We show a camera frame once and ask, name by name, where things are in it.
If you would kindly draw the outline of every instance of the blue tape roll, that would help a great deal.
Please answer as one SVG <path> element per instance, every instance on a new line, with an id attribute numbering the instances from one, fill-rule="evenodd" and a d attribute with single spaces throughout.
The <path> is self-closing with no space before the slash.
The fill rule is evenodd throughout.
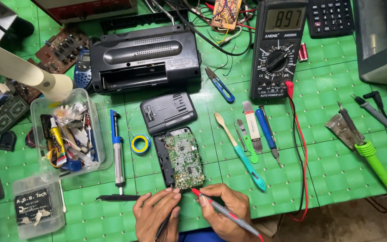
<path id="1" fill-rule="evenodd" d="M 144 147 L 141 149 L 137 145 L 139 140 L 143 140 L 145 143 Z M 131 150 L 137 154 L 146 152 L 149 149 L 149 147 L 150 147 L 150 138 L 147 137 L 146 135 L 139 134 L 134 136 L 131 140 Z"/>

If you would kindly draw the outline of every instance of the hand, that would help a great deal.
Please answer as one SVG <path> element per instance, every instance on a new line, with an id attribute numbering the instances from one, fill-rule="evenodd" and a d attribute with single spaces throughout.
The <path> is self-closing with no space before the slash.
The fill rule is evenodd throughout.
<path id="1" fill-rule="evenodd" d="M 230 189 L 226 184 L 209 185 L 201 188 L 200 192 L 208 197 L 221 197 L 227 209 L 246 221 L 246 223 L 252 225 L 248 196 Z M 202 216 L 223 240 L 227 242 L 261 241 L 257 236 L 241 228 L 238 224 L 225 217 L 225 215 L 217 213 L 205 197 L 201 196 L 199 202 L 201 204 Z"/>
<path id="2" fill-rule="evenodd" d="M 159 236 L 159 242 L 178 241 L 178 215 L 176 207 L 181 199 L 180 189 L 167 188 L 155 193 L 149 192 L 140 198 L 132 207 L 135 216 L 135 235 L 139 242 L 153 242 L 160 225 L 171 213 L 168 224 Z"/>

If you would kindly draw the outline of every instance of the green circuit board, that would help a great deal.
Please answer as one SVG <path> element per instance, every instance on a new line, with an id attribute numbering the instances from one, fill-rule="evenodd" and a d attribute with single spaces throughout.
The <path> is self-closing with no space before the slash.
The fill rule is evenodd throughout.
<path id="1" fill-rule="evenodd" d="M 175 187 L 181 190 L 200 186 L 204 182 L 200 154 L 191 132 L 165 138 L 171 167 L 174 169 Z"/>

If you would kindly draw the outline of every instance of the plastic case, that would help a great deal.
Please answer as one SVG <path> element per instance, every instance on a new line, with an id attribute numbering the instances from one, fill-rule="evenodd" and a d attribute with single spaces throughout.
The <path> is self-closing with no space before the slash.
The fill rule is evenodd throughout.
<path id="1" fill-rule="evenodd" d="M 61 102 L 52 102 L 51 100 L 57 96 L 66 96 L 66 98 Z M 37 158 L 40 163 L 40 175 L 41 178 L 44 179 L 46 182 L 54 182 L 59 179 L 77 176 L 91 171 L 107 169 L 112 163 L 111 159 L 106 159 L 105 157 L 103 142 L 104 140 L 109 139 L 109 129 L 107 128 L 106 122 L 99 122 L 99 116 L 105 117 L 104 99 L 100 95 L 93 95 L 93 99 L 91 99 L 87 91 L 82 88 L 73 89 L 69 93 L 61 93 L 55 96 L 38 98 L 31 103 L 31 116 L 36 144 L 41 147 L 46 147 L 46 139 L 43 136 L 40 115 L 52 114 L 53 109 L 55 107 L 61 105 L 71 105 L 75 102 L 87 102 L 89 105 L 90 122 L 92 130 L 94 132 L 96 153 L 98 155 L 99 162 L 96 162 L 96 165 L 92 165 L 89 167 L 83 166 L 80 171 L 70 172 L 69 174 L 64 174 L 60 177 L 62 173 L 59 169 L 55 169 L 51 166 L 50 161 L 47 158 L 47 150 L 37 147 Z"/>
<path id="2" fill-rule="evenodd" d="M 55 232 L 65 225 L 62 195 L 57 181 L 47 183 L 40 175 L 17 180 L 13 182 L 13 197 L 19 239 Z M 43 216 L 34 226 L 34 217 L 39 211 L 50 215 Z"/>

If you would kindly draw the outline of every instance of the blue electronic device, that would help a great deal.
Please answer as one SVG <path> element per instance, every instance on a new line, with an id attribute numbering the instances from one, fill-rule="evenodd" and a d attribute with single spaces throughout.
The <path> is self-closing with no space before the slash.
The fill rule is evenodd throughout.
<path id="1" fill-rule="evenodd" d="M 82 50 L 79 53 L 76 66 L 74 68 L 74 83 L 78 88 L 88 90 L 92 83 L 91 64 L 89 50 Z"/>

